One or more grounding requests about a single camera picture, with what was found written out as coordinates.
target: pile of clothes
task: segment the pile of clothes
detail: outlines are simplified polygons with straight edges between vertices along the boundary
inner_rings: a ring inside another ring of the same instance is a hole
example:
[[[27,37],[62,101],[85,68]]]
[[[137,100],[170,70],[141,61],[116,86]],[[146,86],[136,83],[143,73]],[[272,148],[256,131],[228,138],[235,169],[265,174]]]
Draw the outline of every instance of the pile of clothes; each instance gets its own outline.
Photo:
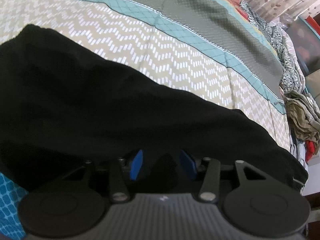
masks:
[[[298,160],[303,159],[305,155],[305,162],[300,163],[306,167],[306,163],[320,148],[319,107],[310,93],[301,94],[293,90],[284,94],[284,103],[289,125],[294,132],[293,139],[296,138],[291,147],[291,154]]]
[[[283,68],[280,90],[284,93],[291,90],[301,93],[304,90],[305,78],[298,64],[292,41],[289,35],[281,28],[279,18],[267,23],[250,8],[247,2],[242,0],[240,6],[248,14],[249,22],[263,33],[277,52]]]

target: black mechanical device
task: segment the black mechanical device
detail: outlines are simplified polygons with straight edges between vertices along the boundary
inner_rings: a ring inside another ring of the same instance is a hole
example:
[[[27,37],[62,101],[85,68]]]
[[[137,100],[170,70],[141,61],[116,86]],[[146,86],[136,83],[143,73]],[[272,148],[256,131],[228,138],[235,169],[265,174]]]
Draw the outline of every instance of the black mechanical device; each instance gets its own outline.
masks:
[[[22,199],[25,240],[304,239],[308,202],[242,160],[179,161],[197,192],[130,192],[143,151],[80,167]]]

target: wall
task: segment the wall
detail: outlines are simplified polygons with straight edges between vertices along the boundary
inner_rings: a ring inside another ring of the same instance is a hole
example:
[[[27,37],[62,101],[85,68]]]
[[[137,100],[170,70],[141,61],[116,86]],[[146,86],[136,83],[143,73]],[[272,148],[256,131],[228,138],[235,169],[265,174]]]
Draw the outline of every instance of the wall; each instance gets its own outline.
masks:
[[[320,163],[308,167],[309,179],[303,190],[303,195],[320,192]]]

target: blue patterned fabric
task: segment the blue patterned fabric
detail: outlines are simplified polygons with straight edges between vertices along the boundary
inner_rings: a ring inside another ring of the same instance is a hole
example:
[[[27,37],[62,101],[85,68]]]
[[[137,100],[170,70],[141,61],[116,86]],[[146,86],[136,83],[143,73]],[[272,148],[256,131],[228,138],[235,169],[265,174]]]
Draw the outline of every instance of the blue patterned fabric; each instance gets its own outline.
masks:
[[[18,219],[19,201],[28,192],[0,173],[0,232],[13,239],[20,240],[25,232]]]

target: ribbed black surface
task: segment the ribbed black surface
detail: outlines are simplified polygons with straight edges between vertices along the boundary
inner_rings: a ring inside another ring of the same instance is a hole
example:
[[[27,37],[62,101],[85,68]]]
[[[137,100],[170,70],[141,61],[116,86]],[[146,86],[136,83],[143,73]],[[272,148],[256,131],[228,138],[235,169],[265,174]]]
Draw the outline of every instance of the ribbed black surface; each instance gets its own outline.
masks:
[[[44,240],[27,235],[25,240]],[[266,239],[234,228],[212,204],[195,201],[191,194],[138,194],[133,201],[113,205],[92,230],[69,240],[231,240]],[[283,239],[304,239],[296,234]]]

